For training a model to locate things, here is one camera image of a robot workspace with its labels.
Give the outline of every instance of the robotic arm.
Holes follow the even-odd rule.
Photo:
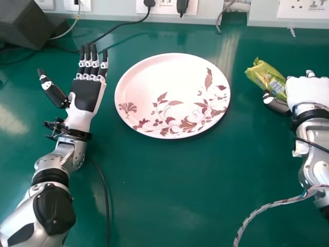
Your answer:
[[[287,103],[265,93],[264,103],[283,115],[292,114],[291,130],[296,134],[294,157],[303,158],[298,178],[301,186],[329,185],[329,78],[317,78],[307,70],[306,77],[289,77]],[[314,203],[329,221],[329,191],[319,191]]]
[[[69,175],[85,158],[91,139],[90,122],[97,114],[106,88],[107,50],[100,63],[95,44],[81,47],[79,69],[68,97],[38,69],[42,89],[68,117],[45,122],[52,130],[55,149],[38,159],[31,187],[16,210],[0,225],[0,247],[61,247],[76,222]]]

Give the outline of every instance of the black robotic finger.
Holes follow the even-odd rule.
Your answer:
[[[102,60],[101,68],[99,69],[98,77],[97,77],[98,81],[105,83],[107,70],[108,70],[108,54],[107,54],[107,50],[104,49],[103,50],[103,60]]]
[[[83,80],[90,80],[90,73],[92,72],[92,54],[90,52],[90,45],[86,47],[86,67],[83,72]]]
[[[46,76],[42,69],[38,68],[38,74],[41,87],[51,102],[58,108],[67,108],[70,102],[66,94]]]
[[[83,79],[83,73],[84,73],[85,67],[86,67],[86,51],[85,51],[84,45],[82,45],[81,49],[80,49],[79,68],[78,68],[78,72],[77,72],[77,75],[76,75],[77,80],[82,80]]]
[[[92,81],[97,81],[97,75],[99,71],[99,57],[98,57],[98,52],[97,52],[97,47],[95,44],[92,44],[92,71],[90,74],[90,79]]]

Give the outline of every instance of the power adapter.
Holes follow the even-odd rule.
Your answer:
[[[144,5],[148,8],[152,8],[155,6],[155,1],[154,0],[144,0]]]
[[[179,13],[180,18],[186,13],[187,8],[189,7],[190,0],[177,0],[177,13]]]

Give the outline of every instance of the wall socket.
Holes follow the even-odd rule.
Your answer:
[[[156,4],[151,8],[151,14],[174,14],[177,13],[177,0],[156,0]],[[196,15],[197,14],[198,0],[190,0],[189,7],[184,15]],[[143,0],[136,0],[136,13],[146,14],[148,8],[144,5]]]
[[[329,0],[280,0],[277,17],[329,19]]]
[[[91,12],[92,0],[80,0],[81,12]],[[64,0],[64,8],[67,11],[79,11],[78,0]]]
[[[55,10],[55,4],[53,0],[34,0],[41,9],[44,10]]]

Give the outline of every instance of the yellow-green package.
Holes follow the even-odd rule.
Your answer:
[[[286,79],[275,68],[256,58],[253,67],[248,68],[246,76],[262,90],[268,90],[278,99],[287,101],[285,92]]]

